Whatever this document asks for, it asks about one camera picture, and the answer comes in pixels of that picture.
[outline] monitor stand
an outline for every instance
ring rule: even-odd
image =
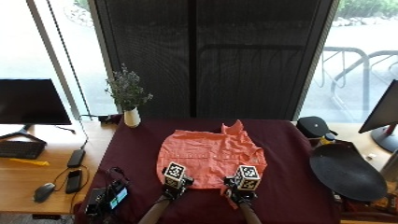
[[[32,140],[36,140],[36,141],[43,142],[43,143],[47,144],[47,142],[44,140],[41,140],[40,138],[37,138],[33,135],[28,134],[28,128],[31,126],[32,126],[31,124],[25,124],[24,128],[20,131],[17,131],[15,133],[8,133],[8,134],[0,136],[0,139],[7,139],[7,138],[15,137],[15,136],[24,136],[24,137],[27,137],[27,138],[29,138]]]
[[[398,149],[398,135],[394,134],[395,126],[397,124],[391,124],[370,132],[370,136],[377,145],[390,152]]]

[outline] white vase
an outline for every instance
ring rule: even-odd
[[[132,110],[124,111],[124,123],[128,127],[136,128],[141,122],[137,107]]]

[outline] pink cloth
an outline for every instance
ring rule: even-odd
[[[193,189],[220,189],[222,178],[233,175],[240,165],[253,165],[260,176],[266,167],[264,149],[253,143],[240,120],[232,127],[222,124],[221,133],[176,130],[161,145],[157,175],[170,161],[185,166],[185,174],[194,178]]]

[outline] power strip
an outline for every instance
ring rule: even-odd
[[[32,214],[33,219],[51,219],[51,220],[60,220],[61,215],[43,215],[43,214]]]

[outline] camera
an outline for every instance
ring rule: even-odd
[[[126,185],[121,180],[113,181],[108,188],[91,191],[85,214],[91,217],[109,213],[128,195]]]

